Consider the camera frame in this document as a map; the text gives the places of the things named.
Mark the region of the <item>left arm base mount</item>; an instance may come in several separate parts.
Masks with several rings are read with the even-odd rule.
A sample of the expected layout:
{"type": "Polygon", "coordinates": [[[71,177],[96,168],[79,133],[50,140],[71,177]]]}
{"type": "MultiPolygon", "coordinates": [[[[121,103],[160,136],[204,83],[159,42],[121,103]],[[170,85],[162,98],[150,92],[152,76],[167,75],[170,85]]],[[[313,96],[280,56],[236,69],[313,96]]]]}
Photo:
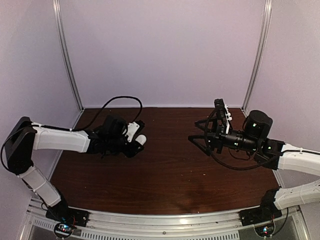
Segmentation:
{"type": "Polygon", "coordinates": [[[80,210],[70,207],[48,207],[45,217],[51,220],[55,220],[62,223],[67,223],[69,225],[75,225],[79,227],[86,227],[89,212],[86,210],[80,210]]]}

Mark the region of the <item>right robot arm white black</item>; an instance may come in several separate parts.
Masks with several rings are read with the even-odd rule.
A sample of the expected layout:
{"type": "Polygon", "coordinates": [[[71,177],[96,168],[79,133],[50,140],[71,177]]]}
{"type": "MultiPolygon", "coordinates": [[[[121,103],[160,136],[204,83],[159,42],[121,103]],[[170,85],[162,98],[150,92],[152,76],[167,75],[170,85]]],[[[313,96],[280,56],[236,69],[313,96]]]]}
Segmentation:
{"type": "MultiPolygon", "coordinates": [[[[215,108],[208,118],[196,121],[194,124],[196,128],[203,131],[203,134],[190,135],[188,140],[218,164],[230,170],[249,171],[264,167],[275,171],[291,170],[319,176],[320,153],[270,139],[268,134],[273,120],[264,112],[251,111],[241,130],[232,128],[231,119],[227,110],[215,108]],[[243,151],[256,164],[247,167],[228,165],[215,155],[220,154],[223,148],[243,151]]],[[[276,209],[284,210],[297,205],[319,202],[319,200],[319,180],[291,188],[271,189],[262,197],[256,216],[259,220],[266,221],[276,212],[276,209]]]]}

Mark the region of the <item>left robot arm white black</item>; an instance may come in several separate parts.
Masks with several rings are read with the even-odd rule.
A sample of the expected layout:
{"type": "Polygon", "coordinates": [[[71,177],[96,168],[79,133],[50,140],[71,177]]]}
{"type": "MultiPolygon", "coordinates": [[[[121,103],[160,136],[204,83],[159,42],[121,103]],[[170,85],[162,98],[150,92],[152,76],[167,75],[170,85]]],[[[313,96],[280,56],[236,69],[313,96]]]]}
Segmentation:
{"type": "Polygon", "coordinates": [[[82,154],[124,154],[132,158],[144,149],[147,137],[141,134],[143,121],[127,123],[123,118],[108,115],[95,129],[71,129],[32,122],[22,117],[0,149],[4,168],[22,179],[61,222],[72,218],[72,211],[63,204],[63,196],[35,166],[32,155],[37,150],[61,150],[82,154]]]}

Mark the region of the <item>white charging case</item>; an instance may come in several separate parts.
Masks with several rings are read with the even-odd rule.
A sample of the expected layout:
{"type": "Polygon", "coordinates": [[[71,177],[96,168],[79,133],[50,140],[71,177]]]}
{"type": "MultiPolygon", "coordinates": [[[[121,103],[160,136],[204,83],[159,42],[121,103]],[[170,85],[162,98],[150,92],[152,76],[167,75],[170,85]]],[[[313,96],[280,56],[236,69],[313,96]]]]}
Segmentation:
{"type": "Polygon", "coordinates": [[[147,137],[143,134],[140,134],[139,136],[136,137],[135,141],[143,146],[147,141],[147,137]]]}

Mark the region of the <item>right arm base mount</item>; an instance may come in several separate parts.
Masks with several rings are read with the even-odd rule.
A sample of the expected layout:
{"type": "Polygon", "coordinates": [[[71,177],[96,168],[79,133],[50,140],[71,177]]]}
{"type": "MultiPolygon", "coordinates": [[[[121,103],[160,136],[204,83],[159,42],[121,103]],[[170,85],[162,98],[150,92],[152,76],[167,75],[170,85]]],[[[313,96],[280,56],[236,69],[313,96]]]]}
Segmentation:
{"type": "Polygon", "coordinates": [[[282,211],[270,206],[259,206],[250,209],[244,209],[239,212],[242,226],[256,225],[264,222],[270,222],[274,218],[280,218],[282,211]]]}

